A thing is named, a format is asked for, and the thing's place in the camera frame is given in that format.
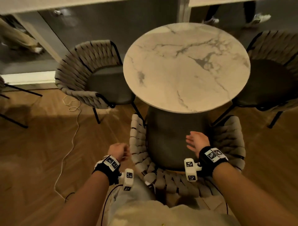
person's right arm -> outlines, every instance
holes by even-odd
[[[191,132],[186,139],[187,143],[195,147],[187,146],[197,157],[202,148],[210,146],[203,133]],[[229,163],[219,164],[212,177],[241,225],[298,225],[293,214]]]

pants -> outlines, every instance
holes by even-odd
[[[220,5],[212,5],[209,7],[205,21],[210,20],[216,14],[219,6]],[[246,23],[250,23],[256,13],[256,1],[246,1],[243,3],[243,7],[244,7],[244,14],[245,14],[245,21]]]
[[[131,201],[150,201],[156,200],[155,195],[151,192],[151,190],[147,187],[145,182],[141,180],[138,176],[134,177],[134,185],[129,192],[119,192],[118,194],[112,197],[114,199],[113,203],[110,206],[108,212],[108,225],[113,219],[113,216],[117,209],[119,209],[124,204]],[[178,200],[177,205],[187,205],[193,209],[200,209],[196,200],[193,197],[181,197]]]
[[[38,46],[38,42],[29,35],[11,27],[0,18],[1,41],[9,47],[23,46],[33,50]]]

hand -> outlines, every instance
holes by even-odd
[[[186,145],[186,147],[194,151],[197,158],[199,158],[199,153],[204,147],[210,146],[208,137],[203,133],[195,131],[191,131],[190,135],[186,135],[186,143],[192,145]]]
[[[113,156],[121,163],[130,155],[129,146],[125,143],[112,144],[108,150],[108,155]]]

person's left hand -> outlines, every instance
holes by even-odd
[[[130,155],[129,146],[125,143],[112,144],[108,150],[108,155],[113,156],[121,163]]]

white cable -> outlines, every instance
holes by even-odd
[[[81,106],[81,101],[79,101],[79,100],[72,100],[71,102],[69,102],[69,104],[66,104],[65,102],[64,102],[64,100],[65,100],[65,98],[66,98],[67,96],[65,96],[64,98],[63,98],[63,103],[66,105],[66,106],[68,106],[69,107],[69,111],[70,112],[75,112],[77,109],[79,110],[79,114],[77,115],[77,119],[76,119],[76,121],[78,120],[78,118],[79,118],[79,115],[80,115],[80,113],[81,113],[81,109],[80,109],[80,106]],[[79,106],[78,107],[75,107],[75,106],[71,106],[71,103],[73,102],[73,101],[78,101],[80,104],[79,104]],[[64,156],[64,158],[62,159],[62,162],[61,162],[61,171],[60,171],[60,174],[59,174],[59,176],[58,176],[58,178],[57,178],[57,180],[56,180],[56,182],[55,182],[55,185],[54,185],[54,191],[58,194],[58,195],[60,195],[61,196],[61,198],[62,199],[65,199],[57,190],[56,190],[56,184],[57,184],[57,182],[58,182],[58,180],[59,180],[59,178],[61,177],[61,174],[62,174],[62,171],[63,171],[63,161],[64,161],[64,159],[69,155],[69,153],[71,153],[71,151],[74,149],[74,138],[75,138],[75,136],[76,136],[76,134],[77,134],[77,132],[78,132],[78,130],[79,130],[79,123],[78,123],[78,121],[77,121],[77,130],[76,130],[76,132],[74,133],[74,136],[73,136],[73,138],[72,138],[72,149],[66,154],[66,156]]]

